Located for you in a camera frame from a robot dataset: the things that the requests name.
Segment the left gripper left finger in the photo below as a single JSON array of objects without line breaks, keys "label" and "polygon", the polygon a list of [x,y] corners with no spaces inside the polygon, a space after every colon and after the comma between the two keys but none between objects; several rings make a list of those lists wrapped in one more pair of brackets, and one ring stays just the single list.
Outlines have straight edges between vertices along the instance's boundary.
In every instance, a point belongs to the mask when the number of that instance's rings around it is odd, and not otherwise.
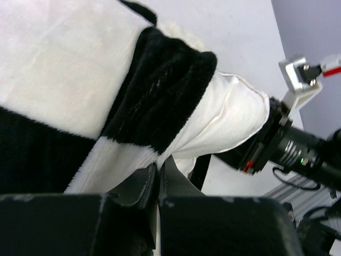
[{"label": "left gripper left finger", "polygon": [[157,168],[108,193],[1,196],[1,255],[152,255]]}]

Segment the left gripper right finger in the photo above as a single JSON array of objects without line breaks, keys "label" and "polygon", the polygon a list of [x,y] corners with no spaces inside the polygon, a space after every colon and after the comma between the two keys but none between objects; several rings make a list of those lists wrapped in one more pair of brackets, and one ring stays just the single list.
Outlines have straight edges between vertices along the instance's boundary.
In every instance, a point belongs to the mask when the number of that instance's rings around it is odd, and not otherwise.
[{"label": "left gripper right finger", "polygon": [[206,196],[168,158],[160,169],[162,255],[302,255],[284,207],[264,197]]}]

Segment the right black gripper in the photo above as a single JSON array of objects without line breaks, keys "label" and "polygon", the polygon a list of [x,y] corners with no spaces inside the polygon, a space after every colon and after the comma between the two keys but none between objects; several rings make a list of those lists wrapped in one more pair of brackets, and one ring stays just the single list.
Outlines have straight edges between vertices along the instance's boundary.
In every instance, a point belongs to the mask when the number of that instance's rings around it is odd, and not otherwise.
[{"label": "right black gripper", "polygon": [[[247,141],[229,151],[215,154],[229,167],[254,175],[261,171],[274,154],[292,125],[288,107],[278,99],[269,99],[270,113],[263,127]],[[197,158],[190,173],[189,191],[201,191],[208,172],[211,154]]]}]

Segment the white pillow insert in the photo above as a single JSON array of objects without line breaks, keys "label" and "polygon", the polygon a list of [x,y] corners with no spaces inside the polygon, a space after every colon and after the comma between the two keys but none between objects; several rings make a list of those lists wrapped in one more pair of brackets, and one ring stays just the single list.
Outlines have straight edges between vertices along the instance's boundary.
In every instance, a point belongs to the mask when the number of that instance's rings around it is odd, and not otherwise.
[{"label": "white pillow insert", "polygon": [[161,167],[173,156],[182,174],[189,174],[198,157],[229,151],[250,139],[269,114],[266,93],[237,74],[215,70],[196,109],[156,164]]}]

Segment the black white checkered pillowcase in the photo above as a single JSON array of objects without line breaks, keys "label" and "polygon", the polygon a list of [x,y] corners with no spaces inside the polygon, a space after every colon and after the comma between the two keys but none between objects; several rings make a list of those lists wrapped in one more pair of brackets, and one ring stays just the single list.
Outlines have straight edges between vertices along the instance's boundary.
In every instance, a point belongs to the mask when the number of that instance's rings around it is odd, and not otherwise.
[{"label": "black white checkered pillowcase", "polygon": [[1,196],[158,181],[216,66],[138,3],[1,1]]}]

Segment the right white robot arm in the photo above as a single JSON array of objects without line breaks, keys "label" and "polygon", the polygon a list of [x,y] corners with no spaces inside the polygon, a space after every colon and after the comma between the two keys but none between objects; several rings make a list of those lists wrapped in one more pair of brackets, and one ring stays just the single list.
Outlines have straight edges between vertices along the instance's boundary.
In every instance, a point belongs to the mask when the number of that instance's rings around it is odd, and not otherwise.
[{"label": "right white robot arm", "polygon": [[[254,136],[215,156],[229,167],[251,175],[272,162],[273,173],[295,172],[315,182],[314,187],[302,190],[327,187],[340,191],[340,130],[323,140],[293,127],[289,108],[283,102],[270,98],[269,103],[269,119]],[[317,206],[304,214],[296,230],[305,255],[329,255],[334,241],[340,240],[340,233],[324,222],[334,218],[340,218],[340,201]]]}]

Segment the aluminium table frame rail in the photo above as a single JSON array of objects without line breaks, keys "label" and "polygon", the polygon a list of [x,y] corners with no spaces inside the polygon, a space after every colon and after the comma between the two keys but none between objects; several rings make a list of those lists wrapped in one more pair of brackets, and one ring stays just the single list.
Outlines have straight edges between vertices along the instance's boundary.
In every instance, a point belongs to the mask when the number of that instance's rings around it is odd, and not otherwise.
[{"label": "aluminium table frame rail", "polygon": [[[315,187],[316,183],[299,174],[282,174],[280,171],[275,171],[279,178],[284,179],[288,183],[300,187]],[[294,223],[298,226],[303,219],[304,214],[318,206],[332,206],[338,199],[340,199],[340,192],[336,192],[326,187],[321,187],[319,190],[307,191],[289,186],[282,183],[270,190],[263,196],[277,200],[280,203],[290,203],[292,210],[289,213],[290,217],[295,217]],[[340,220],[331,219],[323,222],[325,225],[340,231]]]}]

